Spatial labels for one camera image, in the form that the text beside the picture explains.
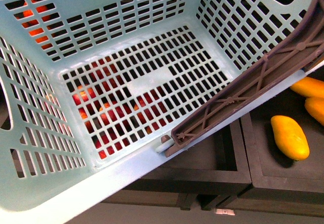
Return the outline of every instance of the floor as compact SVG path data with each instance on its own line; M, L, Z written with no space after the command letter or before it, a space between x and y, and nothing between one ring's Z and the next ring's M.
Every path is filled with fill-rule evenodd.
M201 211L195 205L190 211L172 207L136 206L99 203L67 224L323 224L324 218L263 212L236 211L235 216Z

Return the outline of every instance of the plastic basket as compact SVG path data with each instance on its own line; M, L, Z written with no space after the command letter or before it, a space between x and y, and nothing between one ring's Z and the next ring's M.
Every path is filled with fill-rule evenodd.
M0 0L0 221L67 221L166 162L171 130L249 76L311 1Z

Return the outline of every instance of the yellow fruit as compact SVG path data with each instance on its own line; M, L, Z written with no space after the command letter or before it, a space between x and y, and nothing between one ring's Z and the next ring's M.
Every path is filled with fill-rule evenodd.
M324 98L310 97L305 101L308 113L324 126Z
M282 153L295 161L308 158L309 146L306 136L295 120L286 116L273 116L271 125L275 143Z
M324 82L310 77L305 77L294 83L290 89L304 97L324 98Z

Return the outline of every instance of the rectangular slot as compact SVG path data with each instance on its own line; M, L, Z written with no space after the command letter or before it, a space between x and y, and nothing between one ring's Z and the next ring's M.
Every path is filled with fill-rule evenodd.
M16 149L10 149L10 152L11 152L11 157L14 162L16 173L17 173L18 177L19 178L26 177L24 170L23 170L23 165L21 162L19 152Z

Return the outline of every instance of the basket bottom grid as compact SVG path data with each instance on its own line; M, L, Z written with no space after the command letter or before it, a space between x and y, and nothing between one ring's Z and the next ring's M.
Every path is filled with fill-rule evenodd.
M182 25L63 74L99 158L129 154L225 88L214 53Z

